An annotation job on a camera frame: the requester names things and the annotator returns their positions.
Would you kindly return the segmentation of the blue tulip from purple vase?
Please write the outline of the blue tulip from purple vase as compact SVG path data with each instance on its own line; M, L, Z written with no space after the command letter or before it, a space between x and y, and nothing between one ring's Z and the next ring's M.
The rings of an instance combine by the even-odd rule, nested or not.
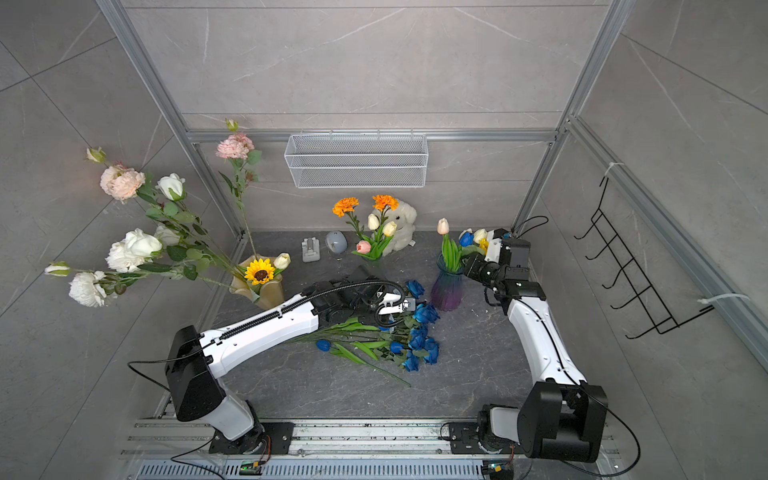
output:
M459 245L464 248L474 244L474 234L471 230L464 231L459 238Z

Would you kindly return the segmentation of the yellow wavy glass vase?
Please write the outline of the yellow wavy glass vase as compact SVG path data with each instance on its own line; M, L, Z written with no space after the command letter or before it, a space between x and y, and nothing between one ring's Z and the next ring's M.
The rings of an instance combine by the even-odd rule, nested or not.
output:
M245 297L248 301L260 307L263 310L274 308L285 301L284 290L282 286L282 274L285 271L276 270L274 279L264 285L253 286L244 278L245 267L254 259L270 259L272 264L276 257L265 257L262 255L251 255L238 265L241 276L233 276L229 292L231 294Z

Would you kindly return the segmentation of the blue rose picked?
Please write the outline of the blue rose picked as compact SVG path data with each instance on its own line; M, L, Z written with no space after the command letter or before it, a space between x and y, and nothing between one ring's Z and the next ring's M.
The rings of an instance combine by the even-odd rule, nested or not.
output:
M405 317L405 323L411 328L427 327L440 318L438 311L431 304L418 304L413 312Z
M425 288L416 280L407 281L406 288L414 299L419 299L425 294Z
M424 341L428 338L427 330L424 328L394 328L389 330L392 333L390 342L399 342L410 349L422 349Z

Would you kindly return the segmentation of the blue tulip pile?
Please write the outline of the blue tulip pile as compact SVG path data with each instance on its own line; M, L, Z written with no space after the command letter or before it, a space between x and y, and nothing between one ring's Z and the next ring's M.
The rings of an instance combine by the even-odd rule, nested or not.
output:
M404 346L401 343L390 341L356 342L355 345L360 350L371 352L374 350L381 350L388 351L395 355L401 354L404 350Z

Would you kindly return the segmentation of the blue rose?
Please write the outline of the blue rose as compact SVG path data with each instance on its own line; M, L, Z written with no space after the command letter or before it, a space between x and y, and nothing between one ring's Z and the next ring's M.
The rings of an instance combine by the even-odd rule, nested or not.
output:
M434 365L438 362L439 343L433 338L427 338L420 352L421 358L426 364Z
M374 350L364 351L360 350L355 345L356 342L350 344L339 343L356 354L363 360L372 364L372 361L390 361L395 363L399 368L407 372L415 372L419 369L421 358L412 352L409 347L404 346L404 350L401 354L395 355L388 351Z

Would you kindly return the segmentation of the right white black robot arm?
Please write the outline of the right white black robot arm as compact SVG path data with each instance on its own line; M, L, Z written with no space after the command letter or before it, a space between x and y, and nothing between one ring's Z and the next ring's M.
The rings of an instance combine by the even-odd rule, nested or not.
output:
M491 291L517 332L532 375L521 407L486 405L478 415L480 448L519 447L530 458L593 463L607 414L604 390L568 355L540 284L480 253L461 259L463 273Z

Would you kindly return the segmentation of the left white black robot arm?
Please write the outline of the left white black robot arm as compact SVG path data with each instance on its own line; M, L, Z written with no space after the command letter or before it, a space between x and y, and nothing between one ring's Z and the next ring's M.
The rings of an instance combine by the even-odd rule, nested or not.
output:
M204 332L182 328L165 365L176 417L211 425L213 453L263 452L268 433L252 404L224 385L224 376L300 336L320 330L346 333L354 319L382 333L393 328L395 315L412 313L416 306L417 296L408 288L358 267L341 280L312 284L276 307L225 327Z

